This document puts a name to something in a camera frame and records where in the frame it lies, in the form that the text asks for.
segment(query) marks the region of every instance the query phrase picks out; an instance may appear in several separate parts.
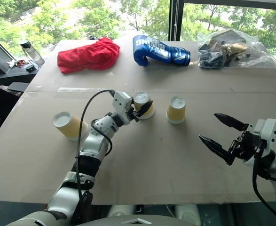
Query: window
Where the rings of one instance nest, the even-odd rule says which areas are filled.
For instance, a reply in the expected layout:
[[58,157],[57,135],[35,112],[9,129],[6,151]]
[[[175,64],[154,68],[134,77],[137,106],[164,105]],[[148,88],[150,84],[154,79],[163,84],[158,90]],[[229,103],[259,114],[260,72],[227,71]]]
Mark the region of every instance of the window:
[[23,59],[27,39],[47,58],[62,39],[92,39],[147,33],[168,39],[169,0],[3,0],[0,43]]
[[257,35],[267,51],[276,55],[276,10],[222,5],[184,4],[181,40],[231,27]]

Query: water bottle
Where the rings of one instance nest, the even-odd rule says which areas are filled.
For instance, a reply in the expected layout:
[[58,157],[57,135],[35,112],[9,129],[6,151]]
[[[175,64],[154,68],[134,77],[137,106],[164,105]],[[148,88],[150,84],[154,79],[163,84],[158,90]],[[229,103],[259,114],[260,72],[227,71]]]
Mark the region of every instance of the water bottle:
[[36,49],[32,46],[32,44],[28,40],[24,40],[20,43],[23,51],[25,51],[33,61],[41,67],[44,64],[44,59],[40,56],[40,54],[36,51]]

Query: red cloth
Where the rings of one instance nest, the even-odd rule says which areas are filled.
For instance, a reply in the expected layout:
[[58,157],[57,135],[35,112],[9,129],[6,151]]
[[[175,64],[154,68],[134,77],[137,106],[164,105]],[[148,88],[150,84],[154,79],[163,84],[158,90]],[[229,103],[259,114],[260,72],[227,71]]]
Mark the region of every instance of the red cloth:
[[58,53],[57,65],[62,73],[78,72],[84,68],[104,70],[112,67],[120,47],[107,37],[98,42]]

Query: paper cup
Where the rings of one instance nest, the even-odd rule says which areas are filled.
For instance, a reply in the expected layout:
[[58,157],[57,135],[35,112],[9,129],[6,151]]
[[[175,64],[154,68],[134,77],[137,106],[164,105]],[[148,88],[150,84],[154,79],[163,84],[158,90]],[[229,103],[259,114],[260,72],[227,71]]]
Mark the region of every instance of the paper cup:
[[180,124],[186,117],[186,102],[181,97],[172,97],[166,113],[166,118],[170,123]]
[[[78,140],[80,120],[72,116],[69,112],[60,112],[53,117],[53,125],[61,131],[69,140]],[[88,133],[88,125],[83,122],[81,138]]]
[[[134,95],[134,108],[136,111],[139,111],[141,107],[151,101],[151,98],[148,93],[146,92],[138,92]],[[150,106],[150,108],[143,114],[139,119],[148,119],[155,113],[155,108],[153,107],[153,104]]]

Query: gray floor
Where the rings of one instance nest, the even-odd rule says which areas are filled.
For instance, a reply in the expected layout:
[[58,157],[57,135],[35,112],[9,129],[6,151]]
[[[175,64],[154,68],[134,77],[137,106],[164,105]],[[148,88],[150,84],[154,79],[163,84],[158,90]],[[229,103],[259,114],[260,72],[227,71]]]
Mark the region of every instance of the gray floor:
[[[270,203],[276,209],[276,203]],[[44,204],[0,202],[0,226],[29,213],[41,211]],[[276,218],[262,203],[198,205],[203,226],[276,226]],[[145,205],[144,214],[170,216],[165,205]]]

